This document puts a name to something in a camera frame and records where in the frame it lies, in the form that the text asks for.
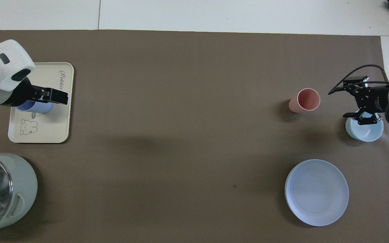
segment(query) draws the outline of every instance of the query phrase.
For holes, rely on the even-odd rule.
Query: light blue plate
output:
[[[287,176],[285,196],[289,208],[301,221],[325,226],[343,215],[349,188],[334,165],[324,160],[306,160]]]

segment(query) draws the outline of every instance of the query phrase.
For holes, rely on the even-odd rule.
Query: bowl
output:
[[[372,115],[364,112],[363,117],[371,117]],[[369,125],[359,125],[357,120],[348,118],[346,120],[346,131],[350,137],[364,141],[364,142],[373,142],[380,138],[383,132],[383,121],[380,120],[376,124]]]

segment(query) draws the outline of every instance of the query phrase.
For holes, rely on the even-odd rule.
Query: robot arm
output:
[[[386,81],[383,82],[370,82],[367,81],[368,77],[351,77],[347,78],[354,71],[366,67],[366,66],[375,66],[380,68],[383,72],[384,78]],[[364,65],[352,71],[340,83],[343,83],[342,87],[339,87],[337,84],[328,94],[332,94],[338,91],[346,91],[355,97],[355,101],[358,105],[359,110],[357,112],[349,112],[343,115],[343,117],[351,117],[354,120],[358,121],[358,124],[361,126],[377,123],[380,120],[380,117],[376,113],[385,113],[385,118],[389,123],[389,82],[386,78],[385,71],[377,65]],[[384,86],[367,86],[369,83],[384,83]],[[372,114],[371,117],[363,117],[362,114],[367,112]]]
[[[68,103],[68,94],[32,85],[26,77],[35,69],[31,57],[15,40],[0,43],[0,105],[20,106],[27,100]]]

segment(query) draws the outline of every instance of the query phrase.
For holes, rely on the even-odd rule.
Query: black cable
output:
[[[359,70],[359,69],[361,69],[361,68],[365,68],[365,67],[367,67],[367,66],[373,66],[373,67],[379,68],[379,69],[382,71],[382,75],[384,76],[384,79],[386,79],[385,71],[384,71],[384,69],[383,69],[381,66],[378,66],[378,65],[375,65],[375,64],[367,64],[367,65],[359,66],[358,68],[355,68],[352,72],[350,72],[349,74],[347,74],[342,80],[340,80],[340,82],[338,82],[338,83],[334,86],[334,88],[332,88],[332,89],[330,90],[330,92],[328,92],[328,94],[330,95],[330,94],[332,94],[332,93],[337,92],[337,91],[334,91],[334,89],[337,88],[341,83],[343,83],[343,81],[344,81],[345,79],[347,79],[347,77],[349,77],[349,76],[350,76],[351,74],[353,74],[355,71],[357,71],[357,70]]]
[[[343,90],[344,90],[345,88],[349,88],[349,87],[352,87],[352,86],[354,86],[354,85],[360,85],[360,84],[365,84],[365,83],[383,83],[383,84],[389,84],[389,82],[383,82],[383,81],[367,81],[367,82],[351,83],[351,84],[348,84],[348,85],[343,86]]]

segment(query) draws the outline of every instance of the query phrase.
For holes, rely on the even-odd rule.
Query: brown tablecloth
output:
[[[16,144],[0,106],[0,152],[24,157],[37,199],[0,242],[389,242],[389,130],[350,138],[355,100],[327,92],[382,65],[379,37],[160,31],[0,31],[35,62],[75,68],[63,144]],[[377,69],[356,75],[380,80]],[[293,114],[316,89],[321,105]],[[343,172],[349,204],[313,227],[284,183],[307,159]]]

